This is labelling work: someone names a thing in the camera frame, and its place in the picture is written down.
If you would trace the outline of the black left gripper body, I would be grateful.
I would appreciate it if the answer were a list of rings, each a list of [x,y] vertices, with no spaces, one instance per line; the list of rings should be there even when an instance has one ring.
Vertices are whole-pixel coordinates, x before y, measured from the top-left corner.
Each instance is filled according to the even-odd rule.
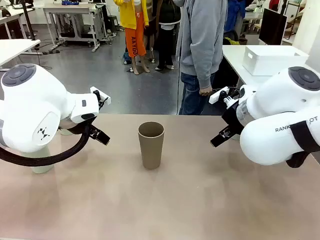
[[[96,134],[97,128],[93,126],[93,121],[95,119],[87,119],[81,123],[78,123],[72,128],[73,134]]]

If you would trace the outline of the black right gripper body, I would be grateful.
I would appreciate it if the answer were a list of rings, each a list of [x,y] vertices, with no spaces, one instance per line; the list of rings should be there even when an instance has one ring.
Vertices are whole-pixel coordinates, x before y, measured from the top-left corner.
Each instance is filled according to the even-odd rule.
[[[227,123],[227,126],[222,130],[226,134],[241,134],[244,126],[240,123],[237,117],[237,108],[239,102],[236,101],[222,115],[222,119]]]

